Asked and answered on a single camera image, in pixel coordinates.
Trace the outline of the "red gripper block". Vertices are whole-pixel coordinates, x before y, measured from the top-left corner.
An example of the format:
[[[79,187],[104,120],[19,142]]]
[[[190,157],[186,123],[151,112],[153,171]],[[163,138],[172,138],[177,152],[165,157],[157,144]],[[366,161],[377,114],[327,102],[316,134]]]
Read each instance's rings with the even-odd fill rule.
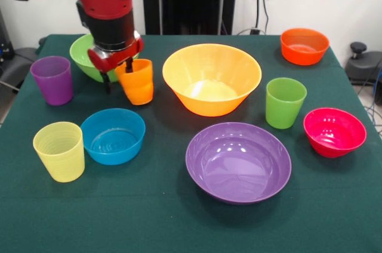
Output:
[[[117,68],[125,61],[125,72],[133,72],[133,57],[143,49],[143,40],[135,30],[134,38],[125,49],[120,51],[106,51],[93,45],[87,54],[95,68],[101,72],[103,85],[107,94],[111,93],[111,82],[107,72]]]

